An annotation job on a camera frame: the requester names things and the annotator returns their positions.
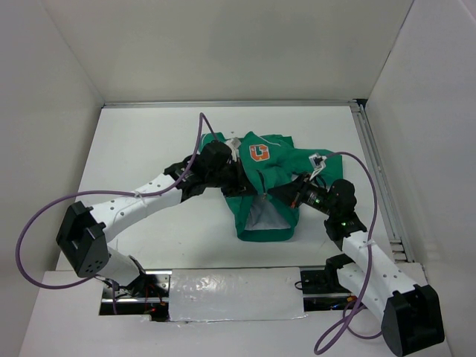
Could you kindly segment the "green jacket white lining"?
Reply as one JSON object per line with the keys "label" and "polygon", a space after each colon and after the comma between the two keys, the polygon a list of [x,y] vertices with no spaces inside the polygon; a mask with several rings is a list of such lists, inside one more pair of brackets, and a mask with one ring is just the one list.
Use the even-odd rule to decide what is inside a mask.
{"label": "green jacket white lining", "polygon": [[234,215],[237,238],[245,242],[283,242],[291,239],[299,222],[297,208],[286,207],[268,190],[313,171],[309,156],[329,155],[328,149],[296,148],[292,137],[248,132],[239,138],[239,162],[256,196],[224,196]]}

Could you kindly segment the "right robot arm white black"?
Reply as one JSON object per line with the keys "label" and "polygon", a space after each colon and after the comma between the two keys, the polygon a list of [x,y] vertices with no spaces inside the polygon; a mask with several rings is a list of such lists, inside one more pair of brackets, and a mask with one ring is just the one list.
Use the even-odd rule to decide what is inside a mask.
{"label": "right robot arm white black", "polygon": [[333,268],[326,271],[324,282],[334,292],[346,289],[363,296],[361,304],[378,320],[394,355],[407,356],[444,342],[437,292],[407,276],[370,238],[355,212],[351,182],[337,179],[325,189],[298,176],[269,194],[291,208],[305,204],[328,216],[326,233],[342,253],[327,260]]}

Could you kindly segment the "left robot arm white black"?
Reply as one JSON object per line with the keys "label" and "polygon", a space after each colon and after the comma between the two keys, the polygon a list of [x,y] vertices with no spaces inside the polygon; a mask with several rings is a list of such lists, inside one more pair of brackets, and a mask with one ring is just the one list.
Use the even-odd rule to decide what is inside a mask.
{"label": "left robot arm white black", "polygon": [[200,152],[168,167],[128,196],[86,207],[70,205],[57,244],[80,278],[101,276],[131,297],[152,285],[153,277],[132,256],[109,247],[121,232],[148,216],[218,187],[225,196],[253,196],[239,159],[238,138],[211,141]]}

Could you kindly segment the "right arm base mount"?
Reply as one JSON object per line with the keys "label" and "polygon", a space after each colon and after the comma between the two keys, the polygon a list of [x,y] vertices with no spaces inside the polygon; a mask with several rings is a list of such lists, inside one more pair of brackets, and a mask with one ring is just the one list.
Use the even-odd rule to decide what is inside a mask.
{"label": "right arm base mount", "polygon": [[305,312],[342,310],[354,294],[337,282],[323,266],[300,268],[300,278],[295,288],[302,293]]}

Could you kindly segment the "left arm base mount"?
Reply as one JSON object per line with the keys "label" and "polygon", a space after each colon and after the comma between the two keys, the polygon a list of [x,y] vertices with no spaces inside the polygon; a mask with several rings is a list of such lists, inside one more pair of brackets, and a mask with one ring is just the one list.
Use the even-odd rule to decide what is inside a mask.
{"label": "left arm base mount", "polygon": [[149,270],[146,273],[145,285],[138,292],[129,292],[124,287],[101,278],[103,292],[99,316],[145,315],[151,321],[169,321],[172,271]]}

